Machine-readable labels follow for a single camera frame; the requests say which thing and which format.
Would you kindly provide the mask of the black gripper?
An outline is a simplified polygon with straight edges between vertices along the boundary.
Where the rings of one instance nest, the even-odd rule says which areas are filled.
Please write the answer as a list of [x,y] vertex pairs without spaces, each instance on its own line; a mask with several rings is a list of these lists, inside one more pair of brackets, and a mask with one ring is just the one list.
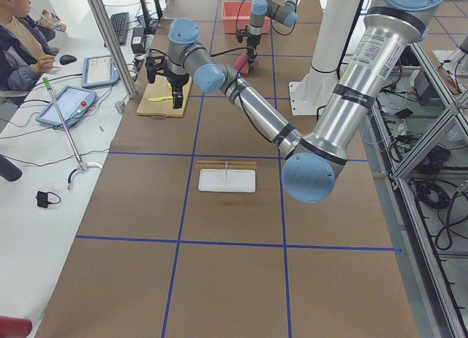
[[249,29],[237,29],[235,31],[235,38],[238,43],[242,43],[246,40],[246,55],[247,56],[256,56],[257,55],[257,46],[260,44],[261,33],[252,34]]
[[167,79],[172,88],[173,109],[181,109],[184,103],[183,87],[189,81],[189,74],[172,71],[169,67],[169,59],[166,56],[147,56],[145,67],[149,83],[154,83],[156,76]]

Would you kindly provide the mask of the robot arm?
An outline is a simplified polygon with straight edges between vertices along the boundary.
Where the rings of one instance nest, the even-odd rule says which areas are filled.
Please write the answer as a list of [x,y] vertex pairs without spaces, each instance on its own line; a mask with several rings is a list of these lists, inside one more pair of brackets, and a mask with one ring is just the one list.
[[333,191],[348,160],[347,147],[374,105],[376,96],[403,50],[426,37],[444,0],[371,0],[361,37],[349,64],[340,67],[346,38],[361,9],[361,0],[328,0],[309,73],[290,85],[290,101],[308,115],[324,100],[314,129],[301,134],[241,76],[239,67],[214,59],[199,41],[199,28],[188,18],[175,19],[166,53],[146,58],[148,81],[167,78],[173,103],[181,106],[182,88],[192,80],[202,92],[221,91],[252,126],[284,153],[282,183],[302,203],[317,203]]
[[277,4],[273,0],[253,0],[247,26],[235,30],[239,43],[246,39],[245,58],[252,64],[257,57],[257,46],[260,44],[266,18],[293,29],[298,18],[297,8],[301,0],[285,0]]

